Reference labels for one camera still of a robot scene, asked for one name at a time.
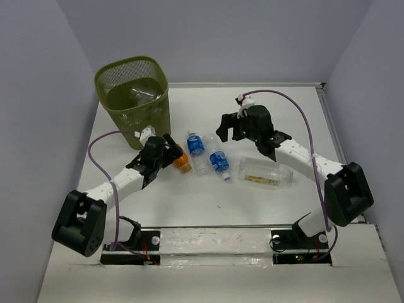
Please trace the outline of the orange label plastic bottle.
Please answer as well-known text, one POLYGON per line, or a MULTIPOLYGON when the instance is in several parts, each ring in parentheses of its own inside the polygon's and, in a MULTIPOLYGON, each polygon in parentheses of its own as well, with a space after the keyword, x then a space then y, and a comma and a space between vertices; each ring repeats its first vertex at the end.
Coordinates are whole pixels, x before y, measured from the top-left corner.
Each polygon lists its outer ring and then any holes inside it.
POLYGON ((175 168, 179 169, 182 173, 185 174, 189 172, 192 169, 192 167, 191 164, 189 163, 189 159, 186 152, 182 149, 180 144, 178 144, 177 146, 181 149, 182 155, 176 160, 174 160, 173 165, 175 168))

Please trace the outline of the silver cap clear bottle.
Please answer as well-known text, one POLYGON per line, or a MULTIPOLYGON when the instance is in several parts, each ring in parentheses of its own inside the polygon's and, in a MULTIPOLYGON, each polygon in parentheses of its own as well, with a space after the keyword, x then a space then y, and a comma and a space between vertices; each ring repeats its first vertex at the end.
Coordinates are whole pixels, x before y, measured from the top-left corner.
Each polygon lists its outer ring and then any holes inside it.
POLYGON ((127 101, 130 107, 138 107, 155 101, 161 96, 159 87, 135 83, 129 87, 127 101))

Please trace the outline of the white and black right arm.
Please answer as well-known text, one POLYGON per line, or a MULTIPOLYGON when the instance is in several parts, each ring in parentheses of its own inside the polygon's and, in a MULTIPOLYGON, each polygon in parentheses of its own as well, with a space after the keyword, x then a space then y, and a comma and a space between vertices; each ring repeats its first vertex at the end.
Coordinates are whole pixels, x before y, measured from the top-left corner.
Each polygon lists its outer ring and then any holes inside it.
POLYGON ((290 135, 274 128, 270 112, 262 105, 224 114, 216 134, 222 142, 250 140, 263 156, 316 183, 323 196, 321 206, 292 225, 290 239, 297 247, 306 247, 315 235, 329 227, 347 226, 374 204, 359 164, 334 162, 304 148, 290 135))

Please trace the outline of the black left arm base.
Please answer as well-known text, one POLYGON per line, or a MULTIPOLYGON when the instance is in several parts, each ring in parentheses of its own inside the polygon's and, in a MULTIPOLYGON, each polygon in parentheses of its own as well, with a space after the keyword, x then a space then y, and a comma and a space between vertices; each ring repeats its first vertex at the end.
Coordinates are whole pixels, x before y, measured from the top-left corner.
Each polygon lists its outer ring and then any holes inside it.
POLYGON ((142 229, 137 235, 132 235, 128 241, 119 242, 113 251, 110 245, 105 245, 100 262, 103 265, 159 265, 160 241, 159 230, 142 229))

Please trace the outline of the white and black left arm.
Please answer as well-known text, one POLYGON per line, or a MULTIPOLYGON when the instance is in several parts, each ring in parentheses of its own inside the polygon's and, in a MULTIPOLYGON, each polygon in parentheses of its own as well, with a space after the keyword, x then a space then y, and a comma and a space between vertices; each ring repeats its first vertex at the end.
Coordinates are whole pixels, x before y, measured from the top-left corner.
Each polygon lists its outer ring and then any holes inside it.
POLYGON ((116 176, 93 189, 72 190, 66 195, 52 240, 85 257, 104 245, 110 250, 135 248, 140 241, 140 224, 121 216, 119 203, 147 187, 161 169, 182 155, 182 148, 170 134, 148 135, 143 149, 116 176))

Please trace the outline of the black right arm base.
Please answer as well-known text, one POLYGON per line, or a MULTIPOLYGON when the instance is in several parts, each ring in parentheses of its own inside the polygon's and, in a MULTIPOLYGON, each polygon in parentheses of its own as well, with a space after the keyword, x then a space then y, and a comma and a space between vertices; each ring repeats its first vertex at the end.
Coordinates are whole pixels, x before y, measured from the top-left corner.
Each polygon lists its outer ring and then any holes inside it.
POLYGON ((275 229, 271 231, 269 241, 273 251, 273 264, 332 264, 331 256, 323 257, 329 251, 325 232, 313 237, 292 237, 292 229, 275 229))

